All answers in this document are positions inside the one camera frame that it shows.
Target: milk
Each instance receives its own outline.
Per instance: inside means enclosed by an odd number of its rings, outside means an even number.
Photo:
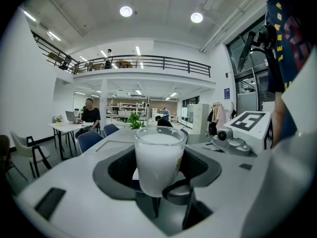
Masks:
[[[147,134],[141,136],[141,139],[154,144],[144,144],[140,141],[135,144],[141,189],[149,196],[162,197],[162,191],[174,182],[184,146],[155,145],[179,142],[176,137],[160,133]]]

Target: white chair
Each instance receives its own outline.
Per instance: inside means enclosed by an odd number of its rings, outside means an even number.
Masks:
[[[51,155],[48,149],[44,146],[39,145],[33,145],[28,146],[29,142],[28,140],[31,139],[32,143],[34,144],[34,140],[32,136],[29,137],[19,137],[17,136],[13,131],[10,132],[13,142],[15,144],[15,148],[17,152],[22,156],[29,159],[30,167],[32,170],[33,177],[35,178],[34,170],[32,164],[35,166],[35,171],[37,177],[40,177],[39,170],[38,170],[38,163],[42,162],[47,167],[47,169],[51,169],[49,162],[47,161],[47,158]]]

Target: blue chair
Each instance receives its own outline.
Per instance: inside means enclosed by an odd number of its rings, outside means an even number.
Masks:
[[[185,133],[185,135],[187,136],[187,140],[186,140],[186,144],[187,144],[187,142],[188,142],[188,132],[186,131],[186,130],[184,130],[184,129],[180,129],[182,132],[184,132]]]
[[[117,126],[115,126],[114,124],[108,124],[104,127],[104,134],[105,137],[110,136],[111,134],[115,133],[116,131],[118,131],[119,128]]]
[[[100,140],[102,140],[103,137],[101,137],[97,132],[95,131],[88,131],[84,134],[81,134],[77,138],[79,150],[81,153],[86,152],[90,147],[97,144]]]

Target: balcony railing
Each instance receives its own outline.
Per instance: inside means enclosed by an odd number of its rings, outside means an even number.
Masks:
[[[108,58],[97,58],[87,62],[81,62],[74,74],[84,73],[100,69],[120,69],[126,68],[160,68],[160,69],[177,69],[187,73],[199,73],[210,77],[210,66],[170,57],[160,56],[138,56],[138,55],[124,55],[112,56]]]
[[[125,68],[146,68],[148,69],[176,69],[182,70],[187,73],[198,73],[210,76],[210,66],[170,57],[160,56],[138,56],[138,55],[123,55],[123,56],[112,56],[109,58],[97,58],[89,61],[79,62],[67,55],[60,49],[54,47],[48,41],[43,39],[41,36],[32,32],[33,37],[42,51],[42,54],[46,57],[46,60],[69,73],[79,74],[93,70],[101,69],[121,69]]]

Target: dark blue shirt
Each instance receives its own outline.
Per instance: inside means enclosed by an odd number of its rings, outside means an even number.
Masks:
[[[277,37],[274,50],[284,84],[282,86],[277,83],[277,79],[272,76],[271,68],[269,68],[267,90],[272,93],[284,92],[303,68],[312,50],[312,45],[301,30],[301,22],[295,17],[290,3],[286,0],[269,0],[267,11],[268,23],[276,28]],[[292,136],[296,131],[294,120],[286,108],[280,139]]]

